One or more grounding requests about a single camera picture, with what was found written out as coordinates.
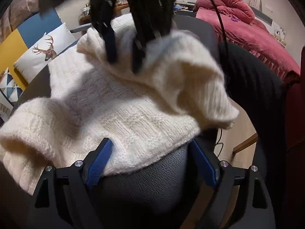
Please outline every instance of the black leather chair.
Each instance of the black leather chair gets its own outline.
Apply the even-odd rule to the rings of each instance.
[[[174,21],[179,29],[196,34],[214,58],[219,60],[216,35],[210,24],[183,15],[174,16]],[[50,74],[46,66],[29,84],[14,109],[35,97],[50,96]],[[208,130],[202,135],[206,147],[211,151],[214,150],[216,136],[216,129]],[[11,196],[7,201],[10,202],[7,204],[9,210],[21,209],[26,214],[30,196],[16,186],[8,173],[5,177],[10,179],[2,182],[10,186],[6,191],[14,189],[14,192],[21,194],[18,199]],[[201,184],[202,179],[189,154],[188,146],[184,145],[142,170],[101,179],[90,195],[106,229],[178,229],[193,206]],[[24,216],[21,220],[18,218],[20,228],[24,228],[24,220]]]

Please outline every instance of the throw pillow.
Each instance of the throw pillow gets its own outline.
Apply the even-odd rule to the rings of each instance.
[[[10,70],[7,68],[3,74],[3,77],[0,81],[0,89],[7,97],[7,99],[11,102],[12,105],[16,101],[18,101],[21,96],[23,90],[15,83],[12,75],[10,74]]]
[[[13,106],[7,97],[0,90],[0,127],[8,121]]]
[[[14,67],[30,83],[34,77],[76,39],[65,24],[43,36],[15,63]]]

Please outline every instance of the wooden floor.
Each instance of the wooden floor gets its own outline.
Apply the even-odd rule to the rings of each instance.
[[[248,115],[246,112],[235,102],[232,101],[234,106],[239,109],[239,116],[235,121],[234,126],[229,130],[223,130],[221,142],[224,143],[222,152],[219,155],[219,160],[226,160],[234,167],[249,168],[252,164],[253,155],[255,151],[255,143],[243,151],[232,155],[233,148],[245,141],[247,138],[256,133]],[[215,147],[215,154],[218,155],[221,149],[221,145]],[[223,225],[227,222],[228,218],[232,214],[238,194],[238,186],[235,186],[232,192],[231,201],[227,213],[225,215]],[[201,187],[200,193],[196,202],[193,205],[188,217],[180,227],[180,229],[192,229],[195,227],[196,222],[203,214],[209,200],[213,195],[213,189],[207,185]]]

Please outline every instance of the bed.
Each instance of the bed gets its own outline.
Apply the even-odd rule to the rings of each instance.
[[[214,0],[221,14],[227,41],[252,53],[281,79],[289,72],[300,75],[300,67],[292,56],[268,32],[263,23],[255,19],[252,9],[243,0]],[[218,41],[223,41],[216,11],[210,0],[197,0],[196,18],[213,25]]]

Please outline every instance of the yellow wall panel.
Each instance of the yellow wall panel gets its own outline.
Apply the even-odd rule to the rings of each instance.
[[[14,30],[5,41],[0,44],[0,73],[5,71],[7,67],[10,70],[16,84],[19,85],[22,90],[27,87],[27,82],[22,77],[13,64],[27,51],[27,46],[25,45],[18,30]]]

